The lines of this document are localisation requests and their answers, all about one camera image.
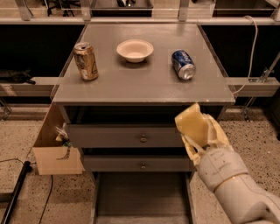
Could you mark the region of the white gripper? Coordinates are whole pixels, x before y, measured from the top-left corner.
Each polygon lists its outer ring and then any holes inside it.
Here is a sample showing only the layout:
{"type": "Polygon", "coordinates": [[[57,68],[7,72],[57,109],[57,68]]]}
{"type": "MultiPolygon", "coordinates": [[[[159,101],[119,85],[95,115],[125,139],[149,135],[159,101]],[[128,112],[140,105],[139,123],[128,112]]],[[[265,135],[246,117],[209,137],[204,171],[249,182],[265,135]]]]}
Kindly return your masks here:
{"type": "Polygon", "coordinates": [[[214,192],[221,184],[232,177],[248,174],[249,170],[241,156],[233,151],[219,123],[210,115],[204,114],[207,131],[207,144],[212,149],[204,149],[189,136],[181,135],[188,157],[198,170],[200,179],[206,187],[214,192]]]}

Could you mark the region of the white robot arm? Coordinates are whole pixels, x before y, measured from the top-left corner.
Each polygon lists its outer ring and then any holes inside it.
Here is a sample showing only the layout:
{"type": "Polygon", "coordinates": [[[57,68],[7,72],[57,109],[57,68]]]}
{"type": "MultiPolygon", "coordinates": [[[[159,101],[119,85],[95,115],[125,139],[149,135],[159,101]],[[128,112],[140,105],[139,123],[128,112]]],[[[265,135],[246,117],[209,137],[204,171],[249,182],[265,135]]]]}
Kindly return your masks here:
{"type": "Polygon", "coordinates": [[[279,224],[279,198],[249,175],[221,126],[209,115],[180,115],[176,124],[198,176],[233,224],[279,224]]]}

